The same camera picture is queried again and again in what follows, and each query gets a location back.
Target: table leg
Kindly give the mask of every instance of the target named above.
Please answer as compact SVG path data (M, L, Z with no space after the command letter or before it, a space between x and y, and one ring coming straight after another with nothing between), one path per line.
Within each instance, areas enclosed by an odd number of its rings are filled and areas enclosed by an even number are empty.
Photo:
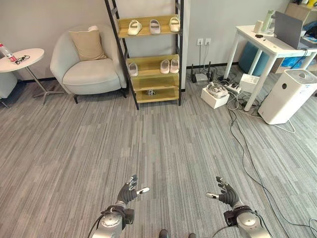
M269 72L271 71L276 58L277 58L276 55L269 57L266 65L265 65L265 68L263 70L263 73L261 74L259 81L258 81L257 85L255 86L254 91L251 94L251 96L250 96L250 98L249 98L249 100L244 108L244 110L246 112L248 112L250 110L254 100L256 99L257 95L259 94L260 90L262 89L264 81L266 80L266 77L268 76Z
M232 65L232 61L233 61L233 57L234 57L234 54L236 53L236 50L237 50L238 42L239 42L239 33L236 32L236 36L234 37L233 45L232 45L230 56L229 56L228 63L227 63L227 68L226 68L226 71L224 73L223 79L228 78L229 71L230 71L230 68Z
M45 100L46 100L46 96L47 95L51 95L51 94L61 94L61 93L64 93L64 92L55 92L55 91L48 91L46 90L46 88L42 85L42 83L37 79L37 77L34 75L34 73L30 70L29 67L26 67L26 70L30 73L30 75L32 75L34 81L39 85L39 87L43 90L43 93L40 93L38 95L34 95L33 98L36 98L36 97L40 97L40 96L43 96L43 105L45 103Z
M249 72L248 72L249 75L252 75L252 74L253 74L253 71L254 71L254 69L255 69L256 66L257 66L257 63L258 63L258 61L259 61L259 58L260 58L261 54L262 54L262 50L258 49L258 52L257 52L256 56L254 57L254 60L253 60L253 62L252 62L252 65L251 65L251 67L250 67L250 69L249 69Z
M317 55L317 52L313 52L311 53L310 56L306 57L301 68L306 69L309 66L309 64L312 62L312 60L315 58L316 55Z

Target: white air purifier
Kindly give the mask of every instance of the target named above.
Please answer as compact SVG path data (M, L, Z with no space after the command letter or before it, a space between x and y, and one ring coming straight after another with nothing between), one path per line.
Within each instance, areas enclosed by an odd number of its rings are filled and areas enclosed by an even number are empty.
M312 73L285 70L258 112L267 124L286 123L316 89L317 77Z

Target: beige cushion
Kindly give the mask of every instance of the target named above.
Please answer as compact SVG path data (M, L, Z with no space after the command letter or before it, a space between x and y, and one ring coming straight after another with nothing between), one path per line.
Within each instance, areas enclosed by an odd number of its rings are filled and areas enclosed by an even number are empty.
M81 61L106 59L100 42L99 30L70 31L69 33Z

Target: glasses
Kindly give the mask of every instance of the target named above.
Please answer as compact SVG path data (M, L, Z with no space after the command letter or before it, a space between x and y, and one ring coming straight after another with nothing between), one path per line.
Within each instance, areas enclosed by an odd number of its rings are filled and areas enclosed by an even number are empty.
M16 63L16 64L20 64L22 61L27 60L27 59L29 59L29 58L30 58L30 56L22 56L22 57L18 58L18 59L15 61L15 63Z

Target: white box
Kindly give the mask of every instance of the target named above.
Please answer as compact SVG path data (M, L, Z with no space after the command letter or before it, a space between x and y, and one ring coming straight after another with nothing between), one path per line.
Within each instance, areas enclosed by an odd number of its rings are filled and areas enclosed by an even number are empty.
M207 91L207 87L203 88L201 98L209 104L213 109L218 108L222 105L225 105L228 101L229 94L224 96L223 98L215 98Z
M239 86L243 92L253 93L260 77L244 73L241 77Z

